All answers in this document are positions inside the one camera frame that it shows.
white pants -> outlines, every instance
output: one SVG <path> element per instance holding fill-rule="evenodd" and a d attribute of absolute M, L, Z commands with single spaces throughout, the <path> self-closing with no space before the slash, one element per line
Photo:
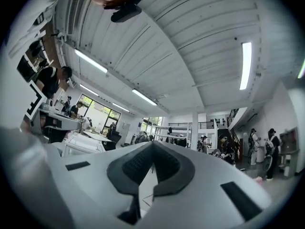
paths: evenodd
<path fill-rule="evenodd" d="M 257 151 L 253 150 L 251 155 L 251 165 L 254 165 L 256 163 L 256 157 L 257 157 Z"/>

fluorescent light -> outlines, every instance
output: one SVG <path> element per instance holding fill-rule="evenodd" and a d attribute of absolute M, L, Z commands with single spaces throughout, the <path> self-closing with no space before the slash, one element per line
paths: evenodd
<path fill-rule="evenodd" d="M 299 75 L 297 76 L 297 78 L 301 79 L 301 78 L 304 76 L 304 73 L 305 73 L 305 59 L 304 59 L 302 68 L 301 68 L 300 73 L 299 73 Z"/>
<path fill-rule="evenodd" d="M 88 92 L 93 93 L 94 95 L 97 95 L 97 96 L 98 96 L 97 93 L 95 93 L 94 91 L 90 90 L 89 88 L 83 86 L 82 84 L 80 84 L 80 87 L 82 87 L 83 89 L 86 89 Z"/>
<path fill-rule="evenodd" d="M 119 106 L 119 105 L 117 105 L 117 104 L 115 104 L 115 103 L 112 103 L 114 106 L 117 106 L 118 108 L 120 108 L 120 109 L 122 109 L 122 110 L 125 110 L 125 111 L 127 111 L 127 112 L 129 112 L 129 110 L 128 109 L 125 109 L 125 108 L 123 108 L 123 107 L 121 107 L 121 106 Z"/>
<path fill-rule="evenodd" d="M 84 59 L 85 61 L 87 61 L 88 63 L 92 64 L 93 66 L 95 66 L 96 68 L 98 68 L 99 70 L 103 71 L 104 73 L 107 73 L 107 69 L 104 66 L 101 66 L 99 63 L 97 63 L 96 61 L 92 60 L 91 58 L 89 58 L 87 55 L 83 54 L 81 51 L 74 49 L 75 53 L 81 57 L 82 59 Z"/>
<path fill-rule="evenodd" d="M 244 90 L 247 88 L 250 70 L 251 70 L 251 60 L 252 60 L 252 43 L 247 42 L 242 44 L 243 47 L 243 75 L 242 81 L 240 82 L 239 90 Z"/>
<path fill-rule="evenodd" d="M 139 97 L 141 97 L 142 99 L 146 100 L 147 102 L 149 102 L 150 104 L 154 105 L 154 106 L 157 106 L 157 104 L 150 100 L 148 97 L 144 96 L 142 93 L 140 93 L 138 90 L 136 89 L 133 89 L 132 91 L 133 93 L 137 94 Z"/>

black pants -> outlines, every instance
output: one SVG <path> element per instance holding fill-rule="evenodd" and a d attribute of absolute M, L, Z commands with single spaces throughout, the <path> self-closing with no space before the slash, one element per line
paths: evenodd
<path fill-rule="evenodd" d="M 275 171 L 277 159 L 278 159 L 278 153 L 272 154 L 272 163 L 271 163 L 270 169 L 267 171 L 267 179 L 273 178 L 273 173 Z"/>

table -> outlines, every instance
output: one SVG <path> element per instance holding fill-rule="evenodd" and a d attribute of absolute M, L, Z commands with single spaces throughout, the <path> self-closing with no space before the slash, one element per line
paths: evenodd
<path fill-rule="evenodd" d="M 97 141 L 102 141 L 102 142 L 112 142 L 111 140 L 107 139 L 106 137 L 100 135 L 100 134 L 94 134 L 91 133 L 90 131 L 84 131 L 84 134 L 86 134 L 87 136 L 97 140 Z"/>

air vent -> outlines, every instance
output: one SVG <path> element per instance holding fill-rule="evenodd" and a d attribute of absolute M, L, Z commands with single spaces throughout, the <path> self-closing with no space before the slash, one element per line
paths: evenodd
<path fill-rule="evenodd" d="M 71 6 L 70 6 L 70 12 L 69 12 L 69 20 L 68 20 L 68 35 L 73 35 L 74 27 L 75 27 L 75 21 L 76 21 L 76 15 L 79 7 L 79 1 L 80 0 L 72 0 Z"/>

